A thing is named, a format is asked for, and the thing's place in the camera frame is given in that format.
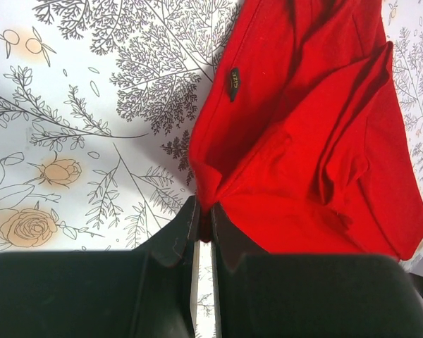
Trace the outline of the red t shirt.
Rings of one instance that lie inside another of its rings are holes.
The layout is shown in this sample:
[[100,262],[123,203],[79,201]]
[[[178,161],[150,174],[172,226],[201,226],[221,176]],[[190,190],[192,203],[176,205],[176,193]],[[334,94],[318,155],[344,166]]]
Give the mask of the red t shirt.
[[271,253],[412,258],[423,201],[380,1],[246,1],[197,118],[204,224]]

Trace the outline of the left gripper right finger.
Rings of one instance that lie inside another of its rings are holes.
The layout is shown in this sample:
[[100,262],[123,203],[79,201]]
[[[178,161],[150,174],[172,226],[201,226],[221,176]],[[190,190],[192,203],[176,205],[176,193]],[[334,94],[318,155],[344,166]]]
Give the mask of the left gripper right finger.
[[270,254],[211,210],[218,337],[423,337],[423,308],[392,259]]

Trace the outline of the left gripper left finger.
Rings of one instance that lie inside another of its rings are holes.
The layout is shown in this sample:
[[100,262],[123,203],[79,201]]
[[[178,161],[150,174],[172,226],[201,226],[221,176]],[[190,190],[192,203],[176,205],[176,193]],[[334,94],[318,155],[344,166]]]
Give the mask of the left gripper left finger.
[[0,337],[194,337],[200,207],[136,249],[0,253]]

